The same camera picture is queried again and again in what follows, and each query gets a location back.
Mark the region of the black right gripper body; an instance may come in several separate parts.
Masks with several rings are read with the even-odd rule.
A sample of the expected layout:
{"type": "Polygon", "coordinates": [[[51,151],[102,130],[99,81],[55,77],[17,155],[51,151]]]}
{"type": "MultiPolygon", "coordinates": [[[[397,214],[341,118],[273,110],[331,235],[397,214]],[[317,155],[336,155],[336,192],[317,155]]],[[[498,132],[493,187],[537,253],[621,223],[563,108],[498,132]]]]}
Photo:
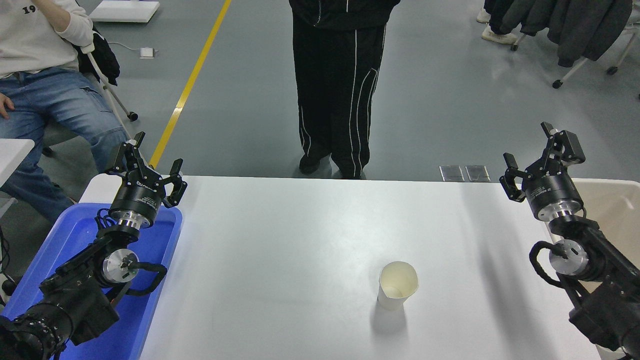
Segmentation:
{"type": "Polygon", "coordinates": [[[525,170],[522,191],[535,217],[575,214],[585,206],[567,167],[525,170]]]}

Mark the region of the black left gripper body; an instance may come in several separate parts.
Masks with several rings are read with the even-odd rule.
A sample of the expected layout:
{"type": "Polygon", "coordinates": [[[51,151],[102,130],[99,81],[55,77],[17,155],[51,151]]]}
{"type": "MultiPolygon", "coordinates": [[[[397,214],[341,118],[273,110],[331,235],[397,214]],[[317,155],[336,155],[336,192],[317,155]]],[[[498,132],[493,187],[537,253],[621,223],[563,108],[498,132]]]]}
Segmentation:
{"type": "Polygon", "coordinates": [[[166,196],[164,189],[148,187],[139,181],[128,181],[125,178],[110,205],[110,217],[119,220],[125,214],[137,214],[146,223],[156,220],[162,200],[166,196]]]}

